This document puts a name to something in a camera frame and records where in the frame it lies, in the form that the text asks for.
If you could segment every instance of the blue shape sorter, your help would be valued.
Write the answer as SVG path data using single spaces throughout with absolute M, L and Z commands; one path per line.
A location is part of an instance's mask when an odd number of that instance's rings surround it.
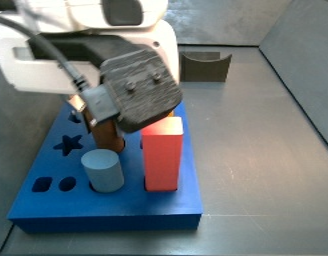
M 7 219 L 29 233 L 196 229 L 202 207 L 182 104 L 174 110 L 184 127 L 178 189 L 174 192 L 153 193 L 144 189 L 138 132 L 125 135 L 126 146 L 118 155 L 125 178 L 122 188 L 107 194 L 93 191 L 81 157 L 95 149 L 95 145 L 82 122 L 73 122 L 70 112 L 70 106 L 65 105 Z M 65 141 L 73 149 L 63 147 Z

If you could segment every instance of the star-shaped hole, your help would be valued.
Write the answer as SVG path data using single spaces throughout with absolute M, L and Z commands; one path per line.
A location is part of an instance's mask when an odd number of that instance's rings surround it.
M 62 136 L 62 143 L 55 145 L 53 149 L 62 150 L 62 155 L 67 156 L 73 149 L 81 149 L 83 146 L 78 143 L 79 139 L 82 138 L 82 135 L 77 135 L 73 138 L 63 135 Z

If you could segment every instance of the screw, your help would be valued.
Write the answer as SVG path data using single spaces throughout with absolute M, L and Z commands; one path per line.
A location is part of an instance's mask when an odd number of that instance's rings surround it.
M 136 84 L 132 83 L 132 82 L 128 82 L 128 83 L 125 84 L 125 88 L 126 88 L 126 90 L 128 90 L 129 92 L 132 92 L 132 91 L 134 91 L 134 89 L 136 89 Z
M 154 82 L 158 82 L 161 75 L 158 73 L 154 73 L 152 77 L 153 77 Z

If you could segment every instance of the red rectangular block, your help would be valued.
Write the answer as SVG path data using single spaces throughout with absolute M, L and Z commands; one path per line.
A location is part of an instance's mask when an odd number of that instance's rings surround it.
M 166 117 L 141 130 L 148 191 L 177 190 L 182 123 L 180 117 Z

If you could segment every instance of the light blue cylinder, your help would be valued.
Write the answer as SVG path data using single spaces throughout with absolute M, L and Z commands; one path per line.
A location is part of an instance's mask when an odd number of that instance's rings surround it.
M 123 175 L 115 152 L 107 149 L 91 150 L 83 154 L 81 163 L 97 192 L 109 193 L 122 187 Z

